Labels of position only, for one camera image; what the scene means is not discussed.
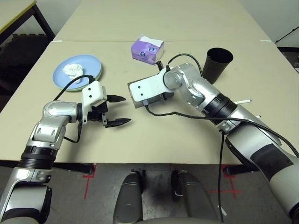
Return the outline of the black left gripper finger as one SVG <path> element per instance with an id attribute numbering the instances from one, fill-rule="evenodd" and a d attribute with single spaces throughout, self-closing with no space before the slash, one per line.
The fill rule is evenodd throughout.
<path id="1" fill-rule="evenodd" d="M 107 120 L 107 123 L 104 125 L 104 127 L 106 127 L 106 128 L 117 127 L 117 126 L 124 125 L 130 121 L 131 121 L 131 119 L 128 119 L 128 118 L 120 118 L 120 119 L 116 119 L 116 120 L 112 120 L 112 121 Z"/>
<path id="2" fill-rule="evenodd" d="M 117 95 L 107 95 L 107 102 L 110 103 L 117 103 L 121 101 L 125 101 L 126 99 L 122 96 L 117 96 Z"/>

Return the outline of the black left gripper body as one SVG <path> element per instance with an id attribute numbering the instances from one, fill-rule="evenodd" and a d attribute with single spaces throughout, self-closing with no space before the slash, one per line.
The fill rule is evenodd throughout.
<path id="1" fill-rule="evenodd" d="M 87 120 L 93 122 L 101 122 L 104 127 L 107 127 L 108 120 L 106 113 L 108 112 L 107 103 L 104 102 L 98 106 L 92 106 L 91 111 L 88 112 Z"/>

